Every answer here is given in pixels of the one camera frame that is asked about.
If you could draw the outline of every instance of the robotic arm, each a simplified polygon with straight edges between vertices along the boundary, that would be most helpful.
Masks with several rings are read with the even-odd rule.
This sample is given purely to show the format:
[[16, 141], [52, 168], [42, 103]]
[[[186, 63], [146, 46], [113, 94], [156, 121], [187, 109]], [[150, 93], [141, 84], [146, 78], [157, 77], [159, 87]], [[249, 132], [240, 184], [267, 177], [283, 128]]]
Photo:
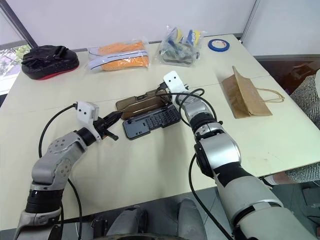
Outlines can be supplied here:
[[61, 200], [73, 165], [87, 151], [88, 146], [109, 136], [108, 131], [122, 112], [98, 117], [99, 107], [90, 102], [77, 103], [77, 118], [84, 126], [78, 131], [53, 141], [47, 152], [33, 166], [32, 183], [25, 210], [20, 215], [14, 240], [61, 239], [61, 228], [56, 224], [61, 214]]
[[[163, 80], [171, 93], [189, 94], [175, 71]], [[236, 240], [315, 239], [257, 177], [241, 167], [237, 143], [201, 99], [177, 94], [172, 102], [177, 109], [182, 103], [194, 133], [197, 164], [215, 180]]]

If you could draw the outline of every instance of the red rubber base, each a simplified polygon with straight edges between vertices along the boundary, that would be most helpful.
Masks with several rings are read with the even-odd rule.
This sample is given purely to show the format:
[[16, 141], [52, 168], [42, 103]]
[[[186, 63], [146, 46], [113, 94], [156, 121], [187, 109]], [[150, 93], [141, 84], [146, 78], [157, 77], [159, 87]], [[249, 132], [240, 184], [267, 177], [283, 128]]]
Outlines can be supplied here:
[[37, 79], [37, 80], [46, 80], [46, 79], [49, 79], [49, 78], [52, 78], [56, 75], [59, 75], [59, 74], [64, 74], [64, 73], [67, 73], [67, 72], [71, 72], [73, 70], [75, 70], [77, 67], [73, 68], [73, 69], [70, 69], [70, 70], [67, 70], [67, 71], [60, 71], [60, 72], [56, 72], [56, 73], [53, 73], [53, 74], [50, 74], [48, 76], [44, 76], [43, 78], [40, 78], [40, 79]]

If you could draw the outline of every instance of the brown case lid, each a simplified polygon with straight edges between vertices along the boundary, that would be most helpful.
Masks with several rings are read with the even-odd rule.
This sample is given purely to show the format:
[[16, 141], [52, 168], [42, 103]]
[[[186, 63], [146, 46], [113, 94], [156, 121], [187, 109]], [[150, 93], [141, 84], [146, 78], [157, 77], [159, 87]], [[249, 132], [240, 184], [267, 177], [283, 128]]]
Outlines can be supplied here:
[[147, 91], [140, 96], [132, 96], [120, 101], [117, 101], [115, 106], [118, 111], [122, 111], [121, 118], [127, 120], [133, 116], [152, 111], [157, 108], [162, 108], [171, 103], [169, 96], [156, 96], [165, 94], [166, 91], [161, 89], [159, 91]]

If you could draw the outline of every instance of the bag of small items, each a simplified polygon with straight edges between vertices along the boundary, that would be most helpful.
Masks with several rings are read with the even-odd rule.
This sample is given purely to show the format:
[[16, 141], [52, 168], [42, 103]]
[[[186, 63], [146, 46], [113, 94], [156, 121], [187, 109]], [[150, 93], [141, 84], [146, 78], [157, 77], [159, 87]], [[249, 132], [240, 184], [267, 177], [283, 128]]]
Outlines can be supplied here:
[[204, 32], [191, 29], [184, 37], [181, 29], [167, 26], [167, 33], [159, 45], [155, 60], [167, 65], [191, 66], [200, 57]]
[[142, 40], [116, 42], [88, 49], [88, 68], [93, 71], [115, 71], [132, 67], [148, 67], [149, 54]]

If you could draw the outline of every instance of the white table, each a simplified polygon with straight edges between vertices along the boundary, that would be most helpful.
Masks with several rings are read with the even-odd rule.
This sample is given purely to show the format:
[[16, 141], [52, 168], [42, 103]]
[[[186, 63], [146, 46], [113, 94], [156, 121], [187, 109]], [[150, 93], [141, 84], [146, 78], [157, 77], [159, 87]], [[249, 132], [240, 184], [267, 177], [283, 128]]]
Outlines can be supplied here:
[[[148, 71], [132, 69], [104, 72], [90, 77], [80, 67], [74, 72], [45, 81], [30, 80], [20, 74], [4, 102], [4, 108], [0, 110], [0, 229], [17, 226], [29, 193], [31, 169], [38, 160], [40, 134], [47, 121], [61, 107], [76, 100], [92, 101], [99, 105], [99, 115], [105, 116], [115, 110], [118, 99], [154, 89], [162, 82], [163, 75], [172, 69], [192, 88], [203, 86], [204, 97], [215, 108], [218, 119], [224, 122], [223, 127], [238, 143], [242, 166], [248, 172], [262, 176], [319, 161], [320, 131], [316, 126], [240, 43], [232, 40], [233, 36], [217, 38], [231, 42], [233, 49], [230, 48], [230, 51], [238, 49], [234, 51], [228, 70], [225, 66], [227, 57], [222, 53], [203, 63], [207, 70], [201, 65], [192, 69], [154, 65]], [[203, 46], [203, 58], [212, 53], [216, 54]], [[81, 62], [84, 61], [85, 54], [79, 54]], [[256, 87], [277, 90], [285, 96], [283, 103], [267, 104], [273, 116], [243, 119], [233, 117], [222, 85], [214, 75], [216, 69], [225, 68], [224, 75], [228, 77], [232, 74], [232, 65], [242, 75], [251, 77]], [[138, 85], [141, 92], [134, 92], [130, 84]], [[20, 102], [19, 107], [18, 101], [14, 99], [25, 95], [23, 88], [25, 91], [37, 89], [36, 95], [42, 98], [37, 100], [35, 96], [31, 96], [23, 99], [25, 101]], [[55, 93], [48, 89], [61, 91]], [[261, 93], [265, 99], [274, 97], [269, 94]], [[43, 151], [52, 140], [79, 128], [76, 112], [65, 112], [48, 129], [43, 141]], [[112, 126], [110, 131], [117, 134], [119, 140], [106, 138], [99, 144], [91, 145], [85, 156], [73, 167], [70, 176], [78, 190], [83, 215], [190, 191], [188, 168], [195, 142], [191, 129], [183, 122], [156, 129], [133, 141], [125, 137], [122, 121]], [[197, 190], [215, 185], [196, 166], [192, 171], [192, 180]], [[77, 217], [77, 201], [68, 184], [62, 200], [65, 218]]]

